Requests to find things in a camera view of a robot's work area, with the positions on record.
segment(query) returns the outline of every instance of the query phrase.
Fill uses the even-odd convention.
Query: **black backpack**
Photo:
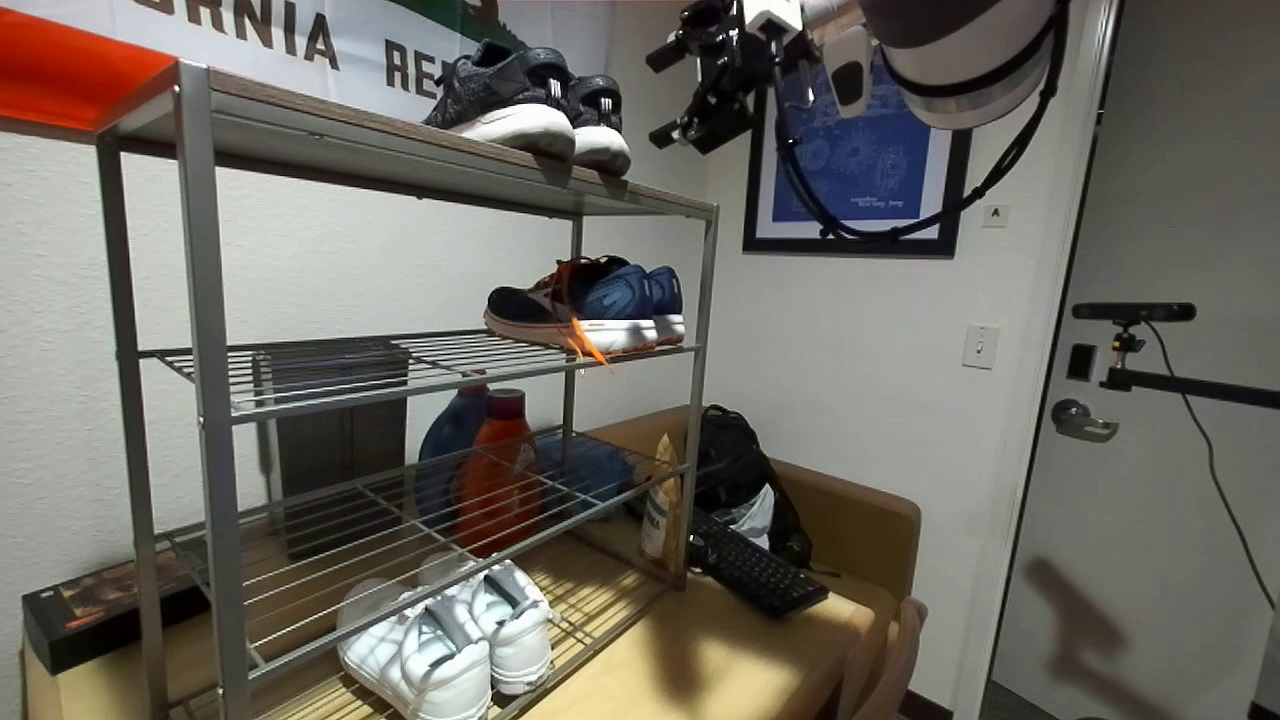
[[[766,490],[766,484],[773,489],[778,505],[773,505],[773,525],[768,525],[768,547],[786,560],[791,560],[797,566],[809,566],[814,560],[814,540],[801,526],[801,510],[791,505],[791,494],[778,484],[778,471],[756,438],[756,427],[726,407],[726,404],[710,404],[705,407],[705,432],[699,432],[699,453],[696,453],[696,526],[716,525],[716,515],[743,508],[751,494]]]

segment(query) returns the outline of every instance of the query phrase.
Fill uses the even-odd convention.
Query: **sneaker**
[[[493,702],[490,630],[471,616],[471,583],[421,605],[399,642],[414,720],[481,720]]]
[[[486,327],[515,342],[563,348],[572,356],[591,356],[598,362],[609,362],[609,356],[585,336],[577,314],[537,289],[490,293]]]
[[[481,43],[478,57],[446,65],[446,93],[430,122],[486,145],[572,154],[568,80],[557,47]]]
[[[364,578],[341,605],[341,626],[399,605],[410,588]],[[410,720],[481,720],[493,702],[490,639],[468,611],[471,588],[423,605],[337,642],[341,664]]]
[[[468,597],[478,626],[490,634],[493,686],[525,695],[554,672],[550,597],[514,564],[493,564]]]
[[[341,611],[337,626],[354,626],[375,611],[387,611],[410,588],[387,578],[357,583]],[[341,664],[354,679],[361,679],[371,695],[387,699],[399,716],[410,711],[414,686],[399,674],[399,642],[410,634],[410,611],[398,611],[348,639],[337,642]]]
[[[684,338],[684,297],[674,269],[639,269],[619,256],[563,258],[537,289],[497,289],[486,310],[490,330],[554,342],[603,362]]]
[[[624,93],[612,77],[577,77],[568,83],[572,161],[603,176],[627,176]]]

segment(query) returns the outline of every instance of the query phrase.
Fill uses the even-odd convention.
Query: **floor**
[[[902,720],[953,720],[953,711],[946,711],[940,702],[910,690]]]
[[[1043,708],[1027,702],[1005,682],[990,682],[979,720],[1054,720]]]

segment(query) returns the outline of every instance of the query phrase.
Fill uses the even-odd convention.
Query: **metal shoe rack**
[[[508,342],[490,330],[423,330],[423,336],[385,336],[385,342],[405,352],[405,367],[398,376],[357,376],[344,383],[293,383],[261,391],[254,383],[256,348],[230,342],[225,314],[225,258],[221,258],[221,192],[215,166],[250,166],[271,176],[300,176],[344,188],[375,188],[399,194],[431,194],[478,206],[503,206],[525,216],[554,216],[572,224],[572,256],[585,250],[585,220],[587,216],[681,216],[699,224],[705,256],[699,256],[699,293],[696,293],[696,336],[657,356],[687,356],[687,407],[691,407],[691,438],[696,449],[696,413],[705,396],[705,362],[710,362],[710,300],[713,300],[713,269],[716,269],[716,206],[687,205],[681,194],[649,192],[627,181],[599,181],[598,172],[579,172],[572,164],[533,161],[525,153],[471,145],[438,126],[385,121],[371,111],[325,102],[311,95],[263,87],[240,77],[207,73],[207,66],[178,66],[173,83],[131,102],[103,134],[100,149],[100,192],[109,220],[109,270],[111,270],[111,310],[115,310],[115,352],[120,352],[120,396],[124,396],[124,437],[128,437],[128,490],[131,490],[131,526],[135,526],[135,564],[145,591],[145,654],[147,654],[147,686],[151,716],[167,702],[163,690],[163,654],[160,654],[160,601],[158,601],[158,553],[178,553],[196,583],[212,601],[212,639],[215,639],[215,686],[204,695],[204,711],[212,716],[300,716],[293,702],[307,699],[307,686],[293,686],[300,667],[332,667],[332,642],[348,630],[337,630],[341,597],[367,576],[414,576],[423,564],[441,564],[431,583],[421,597],[481,573],[503,557],[521,557],[537,578],[550,583],[557,605],[557,661],[559,672],[579,667],[591,650],[599,650],[615,630],[624,630],[670,583],[681,578],[684,547],[674,553],[666,578],[649,573],[619,566],[612,576],[627,597],[609,597],[598,578],[559,573],[557,557],[550,557],[554,540],[568,540],[572,526],[587,520],[603,520],[639,489],[598,498],[572,490],[572,484],[557,475],[540,475],[543,490],[543,525],[530,533],[521,545],[490,557],[486,564],[457,566],[464,547],[447,545],[447,534],[431,533],[417,510],[410,510],[410,481],[405,471],[361,475],[341,489],[325,489],[319,494],[300,494],[289,505],[319,505],[311,510],[311,526],[330,533],[344,525],[344,540],[325,557],[293,560],[281,553],[271,534],[277,505],[240,508],[237,498],[237,464],[231,464],[231,427],[261,425],[295,413],[332,413],[375,398],[405,398],[417,391],[447,391],[468,378],[468,370],[486,367],[490,378],[525,378],[525,376],[563,376],[563,437],[572,427],[577,407],[577,370],[587,362]],[[194,310],[194,348],[140,348],[135,338],[135,302],[131,302],[131,264],[128,264],[128,220],[124,220],[124,176],[120,153],[145,153],[178,161],[181,166],[181,205],[185,205],[185,264],[190,264],[190,310]],[[204,471],[204,525],[158,533],[151,526],[151,471],[147,471],[147,437],[145,437],[145,398],[140,398],[140,362],[163,362],[194,378],[196,413],[202,413],[202,471]],[[646,481],[661,481],[670,471],[691,468],[691,455],[675,468],[639,464]]]

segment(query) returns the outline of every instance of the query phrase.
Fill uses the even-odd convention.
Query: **door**
[[[1280,388],[1276,28],[1276,0],[1126,5],[1065,297],[1189,300],[1157,323],[1173,367],[1250,388]],[[1167,370],[1133,336],[1127,367]],[[984,716],[1240,720],[1280,583],[1280,413],[1099,388],[1113,342],[1065,310]]]

